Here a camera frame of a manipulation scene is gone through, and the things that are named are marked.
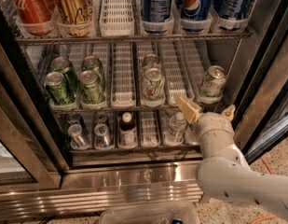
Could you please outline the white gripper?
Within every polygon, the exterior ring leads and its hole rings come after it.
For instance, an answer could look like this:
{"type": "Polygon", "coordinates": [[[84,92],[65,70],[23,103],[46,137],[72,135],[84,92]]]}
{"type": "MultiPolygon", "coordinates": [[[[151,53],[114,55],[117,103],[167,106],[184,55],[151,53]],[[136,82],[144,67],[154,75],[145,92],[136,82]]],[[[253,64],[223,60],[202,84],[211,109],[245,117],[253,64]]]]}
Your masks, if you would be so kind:
{"type": "Polygon", "coordinates": [[[207,112],[201,113],[201,107],[191,101],[187,101],[183,97],[176,99],[176,104],[183,113],[188,123],[196,122],[195,133],[198,139],[206,134],[225,134],[230,140],[233,139],[234,130],[231,122],[234,119],[236,107],[230,105],[221,114],[207,112]]]}

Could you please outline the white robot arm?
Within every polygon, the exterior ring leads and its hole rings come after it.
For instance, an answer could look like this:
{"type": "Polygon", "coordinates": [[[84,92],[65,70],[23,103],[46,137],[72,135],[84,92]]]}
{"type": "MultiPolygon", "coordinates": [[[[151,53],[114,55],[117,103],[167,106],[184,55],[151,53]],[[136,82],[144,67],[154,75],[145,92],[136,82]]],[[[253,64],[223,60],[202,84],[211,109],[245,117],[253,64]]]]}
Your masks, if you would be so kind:
{"type": "Polygon", "coordinates": [[[231,120],[235,106],[222,113],[201,111],[183,97],[176,104],[188,123],[194,123],[202,161],[196,170],[200,189],[208,196],[262,208],[288,221],[288,176],[252,170],[235,145],[231,120]]]}

